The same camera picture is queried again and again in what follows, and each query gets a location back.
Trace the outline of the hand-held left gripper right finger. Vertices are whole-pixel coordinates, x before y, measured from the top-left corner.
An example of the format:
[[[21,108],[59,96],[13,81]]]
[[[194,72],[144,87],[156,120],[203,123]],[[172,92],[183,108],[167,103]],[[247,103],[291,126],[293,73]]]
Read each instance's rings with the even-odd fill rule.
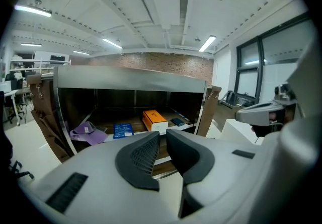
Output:
[[[186,223],[252,223],[251,212],[269,173],[278,134],[261,145],[167,130],[167,151],[183,178],[178,213]]]

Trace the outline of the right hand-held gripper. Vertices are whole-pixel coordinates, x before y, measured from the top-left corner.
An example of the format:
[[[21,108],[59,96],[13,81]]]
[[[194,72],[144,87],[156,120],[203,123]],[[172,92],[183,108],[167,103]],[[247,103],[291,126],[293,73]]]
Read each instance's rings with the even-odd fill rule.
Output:
[[[297,98],[290,85],[283,83],[275,87],[273,101],[240,109],[236,112],[235,119],[250,125],[269,126],[275,122],[283,122],[285,106],[293,104],[297,104]]]

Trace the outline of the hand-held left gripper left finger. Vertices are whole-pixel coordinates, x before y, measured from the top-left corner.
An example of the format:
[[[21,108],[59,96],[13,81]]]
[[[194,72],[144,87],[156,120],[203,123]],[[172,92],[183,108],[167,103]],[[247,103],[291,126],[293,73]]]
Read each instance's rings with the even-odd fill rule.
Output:
[[[175,223],[152,171],[159,133],[90,146],[24,193],[51,223]]]

